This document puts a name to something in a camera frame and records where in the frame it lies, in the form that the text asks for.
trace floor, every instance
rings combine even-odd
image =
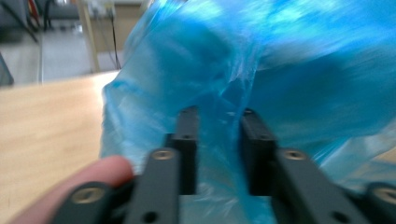
[[[15,86],[85,77],[92,73],[88,48],[76,21],[54,21],[53,29],[35,33],[39,43],[23,30],[0,33],[0,51]],[[115,70],[110,56],[100,53],[102,71]],[[118,52],[122,64],[122,52]]]

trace table surface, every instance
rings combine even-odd
[[[102,88],[116,74],[0,90],[0,223],[98,158]]]

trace crumpled plastic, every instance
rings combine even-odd
[[[145,157],[200,108],[198,194],[181,223],[275,223],[248,195],[237,154],[246,107],[282,147],[307,152],[336,184],[396,185],[396,2],[159,0],[125,45],[104,88],[101,156]]]

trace hand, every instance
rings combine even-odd
[[[134,177],[131,164],[121,156],[99,160],[77,174],[66,179],[44,197],[24,210],[10,224],[49,223],[57,208],[71,190],[81,184],[98,181],[116,188]]]

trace wire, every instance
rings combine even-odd
[[[105,45],[106,45],[106,48],[107,48],[108,56],[110,57],[110,60],[111,60],[111,62],[114,64],[114,66],[116,67],[116,69],[119,69],[118,64],[117,64],[117,63],[114,61],[114,59],[113,59],[113,55],[111,55],[111,48],[110,48],[110,45],[108,45],[106,35],[105,35],[105,33],[103,32],[104,26],[103,26],[103,24],[102,24],[102,19],[100,19],[99,16],[98,16],[97,14],[95,15],[95,18],[96,18],[96,21],[99,23],[99,26],[100,26],[100,27],[99,27],[99,30],[100,30],[100,33],[102,34],[102,38],[105,40]]]
[[[116,40],[116,31],[114,29],[114,17],[113,17],[113,14],[111,14],[110,19],[111,19],[111,26],[113,28],[113,41],[114,41],[114,52],[116,54],[116,63],[117,63],[117,68],[120,70],[121,69],[121,65],[120,65],[119,55],[117,53],[117,40]]]

